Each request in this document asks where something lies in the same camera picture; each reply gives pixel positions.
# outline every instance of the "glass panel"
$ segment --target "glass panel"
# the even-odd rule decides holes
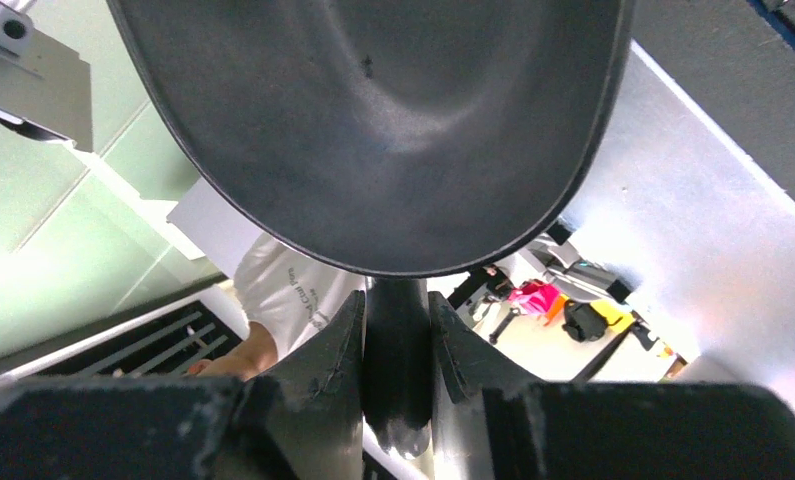
[[[200,178],[152,107],[141,113],[105,161],[146,200],[179,200]]]
[[[0,125],[0,265],[84,171],[64,148],[25,139]]]
[[[88,177],[0,274],[0,356],[211,272]]]

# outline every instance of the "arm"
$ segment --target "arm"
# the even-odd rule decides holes
[[[250,322],[250,335],[226,355],[200,360],[189,369],[196,375],[235,375],[247,381],[276,364],[276,343],[257,322]]]

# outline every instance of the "yellow object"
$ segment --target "yellow object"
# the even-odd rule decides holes
[[[635,321],[631,313],[621,310],[617,303],[610,300],[597,300],[596,302],[591,302],[590,305],[597,313],[606,318],[609,323],[609,329],[615,333],[623,332]]]

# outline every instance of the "gray surface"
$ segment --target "gray surface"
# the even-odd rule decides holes
[[[795,200],[795,52],[748,1],[638,2],[633,37]]]
[[[555,219],[599,143],[632,13],[629,0],[109,3],[162,117],[224,196],[304,253],[394,277],[487,264]]]
[[[90,65],[79,54],[42,32],[35,32],[22,57],[0,48],[0,115],[18,119],[94,148],[91,128]]]
[[[678,351],[795,408],[795,203],[637,45],[563,217]]]

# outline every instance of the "blue edge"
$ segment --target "blue edge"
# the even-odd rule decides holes
[[[780,17],[776,14],[769,12],[765,5],[762,3],[762,0],[747,0],[747,3],[756,10],[756,13],[762,17],[763,20],[768,22],[768,25],[771,25],[777,33],[783,37],[783,40],[792,47],[792,50],[795,51],[795,33],[786,25]]]

